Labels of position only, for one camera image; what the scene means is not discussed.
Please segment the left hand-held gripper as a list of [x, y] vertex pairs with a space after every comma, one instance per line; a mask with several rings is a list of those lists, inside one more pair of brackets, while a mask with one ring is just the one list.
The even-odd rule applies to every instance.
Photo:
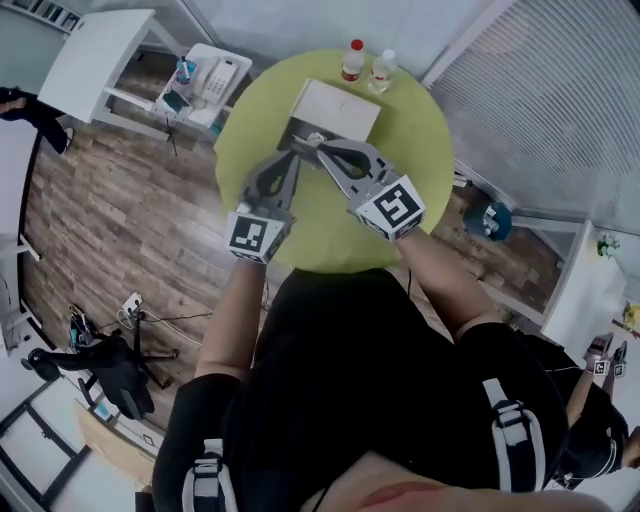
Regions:
[[239, 204], [227, 221], [226, 248], [235, 257], [267, 264], [291, 232], [295, 217], [290, 207], [299, 176], [299, 156], [305, 156], [305, 145], [282, 139], [279, 151], [248, 174]]

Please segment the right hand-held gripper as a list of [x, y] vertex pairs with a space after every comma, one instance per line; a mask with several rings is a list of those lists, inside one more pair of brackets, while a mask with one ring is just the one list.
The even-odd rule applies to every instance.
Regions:
[[305, 156], [316, 157], [348, 200], [348, 212], [389, 241], [418, 227], [425, 205], [406, 175], [373, 145], [310, 133]]

